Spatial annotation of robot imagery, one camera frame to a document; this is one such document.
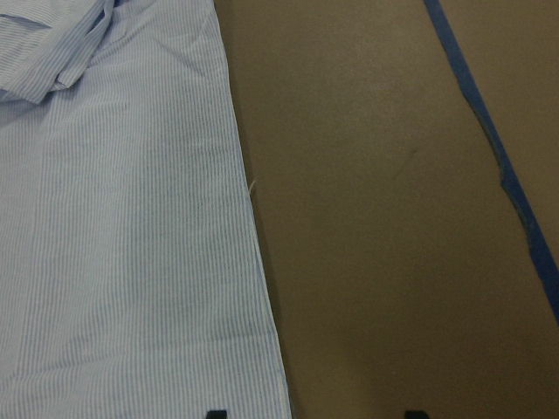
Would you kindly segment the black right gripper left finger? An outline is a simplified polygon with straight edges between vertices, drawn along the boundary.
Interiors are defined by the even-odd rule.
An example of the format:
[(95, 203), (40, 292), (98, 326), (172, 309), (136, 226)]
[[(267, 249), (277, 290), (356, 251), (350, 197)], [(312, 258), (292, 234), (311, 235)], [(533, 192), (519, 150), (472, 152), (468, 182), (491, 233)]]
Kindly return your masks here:
[(224, 409), (209, 410), (206, 413), (205, 419), (227, 419), (227, 411)]

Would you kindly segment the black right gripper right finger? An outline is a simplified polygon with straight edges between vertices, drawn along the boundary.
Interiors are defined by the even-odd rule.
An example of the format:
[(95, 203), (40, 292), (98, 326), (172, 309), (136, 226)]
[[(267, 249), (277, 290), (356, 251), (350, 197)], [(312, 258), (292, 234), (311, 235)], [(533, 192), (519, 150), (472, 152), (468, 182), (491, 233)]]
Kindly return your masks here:
[(427, 413), (423, 410), (406, 410), (404, 419), (427, 419)]

